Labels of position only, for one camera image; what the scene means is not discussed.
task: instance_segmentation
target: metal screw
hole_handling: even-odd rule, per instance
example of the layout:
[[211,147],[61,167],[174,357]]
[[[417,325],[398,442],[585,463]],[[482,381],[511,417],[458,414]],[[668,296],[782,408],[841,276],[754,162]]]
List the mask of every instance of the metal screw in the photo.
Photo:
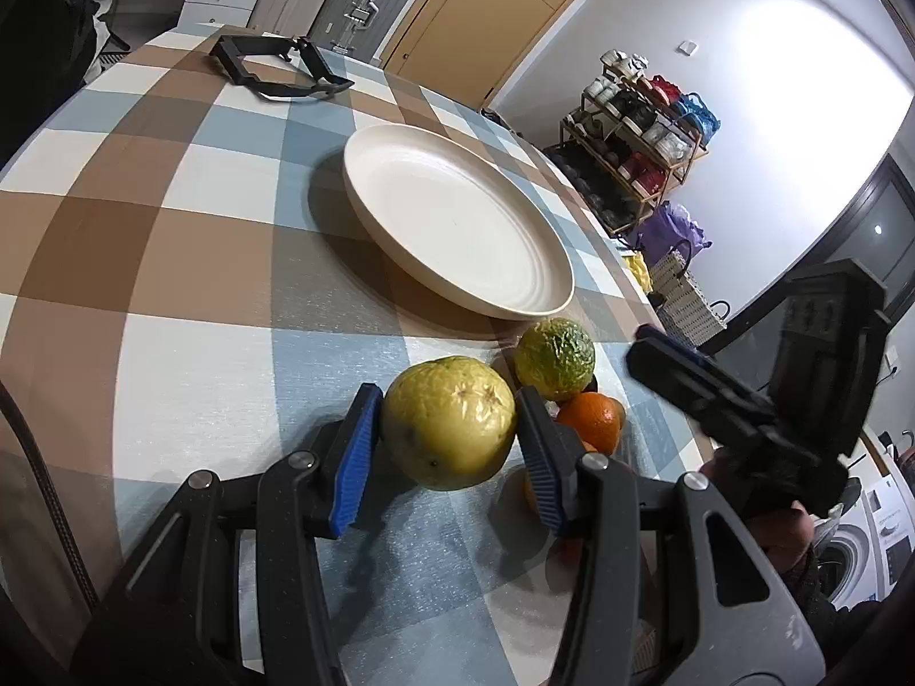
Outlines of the metal screw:
[[213,473],[207,469],[198,469],[188,477],[188,484],[195,490],[203,490],[213,484]]
[[683,484],[691,490],[705,490],[708,487],[708,477],[700,472],[687,472],[683,475]]
[[601,472],[610,466],[610,459],[607,459],[603,453],[588,452],[581,457],[581,465],[585,469],[591,469],[595,472]]
[[317,465],[317,456],[310,451],[296,451],[296,453],[290,453],[287,461],[293,469],[311,469]]

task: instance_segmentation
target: suitcase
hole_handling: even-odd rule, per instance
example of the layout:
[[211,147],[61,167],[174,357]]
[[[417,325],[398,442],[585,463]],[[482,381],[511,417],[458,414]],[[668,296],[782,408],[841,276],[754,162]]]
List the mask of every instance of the suitcase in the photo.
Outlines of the suitcase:
[[408,0],[324,0],[308,37],[318,46],[369,62]]

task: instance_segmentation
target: green citrus fruit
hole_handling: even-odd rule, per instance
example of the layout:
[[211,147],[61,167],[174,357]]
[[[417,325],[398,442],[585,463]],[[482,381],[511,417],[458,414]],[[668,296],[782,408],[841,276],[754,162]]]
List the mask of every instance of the green citrus fruit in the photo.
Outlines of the green citrus fruit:
[[430,490],[477,485],[505,464],[514,439],[509,385],[481,361],[450,356],[410,366],[381,407],[381,438],[404,474]]
[[545,400],[568,400],[594,375],[594,343],[578,322],[554,317],[527,329],[514,361],[520,383]]

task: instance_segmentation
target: plaid tablecloth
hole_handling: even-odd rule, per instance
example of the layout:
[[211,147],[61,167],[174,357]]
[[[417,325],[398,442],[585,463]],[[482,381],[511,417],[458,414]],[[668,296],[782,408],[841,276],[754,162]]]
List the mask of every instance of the plaid tablecloth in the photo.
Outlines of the plaid tablecloth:
[[[29,419],[102,591],[177,484],[252,474],[410,364],[499,361],[524,325],[439,298],[368,240],[343,145],[404,122],[511,178],[575,268],[565,314],[598,343],[601,390],[628,406],[619,455],[674,479],[701,462],[685,418],[626,377],[653,313],[599,223],[522,139],[396,75],[326,54],[333,99],[255,97],[208,57],[220,31],[159,36],[81,90],[0,176],[0,377]],[[290,79],[280,60],[262,77]],[[517,445],[477,488],[415,488],[377,457],[363,511],[320,547],[354,684],[541,683],[574,571],[525,508]],[[23,616],[67,657],[87,619],[17,443],[0,425],[0,561]],[[259,659],[253,544],[241,586]]]

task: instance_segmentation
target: white plate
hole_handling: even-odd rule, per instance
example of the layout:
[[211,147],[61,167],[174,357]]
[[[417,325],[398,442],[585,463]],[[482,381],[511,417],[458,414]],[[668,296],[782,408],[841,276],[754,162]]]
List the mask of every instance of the white plate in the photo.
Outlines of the white plate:
[[431,131],[369,126],[343,174],[356,216],[399,266],[455,304],[504,319],[566,307],[572,264],[540,210],[476,154]]

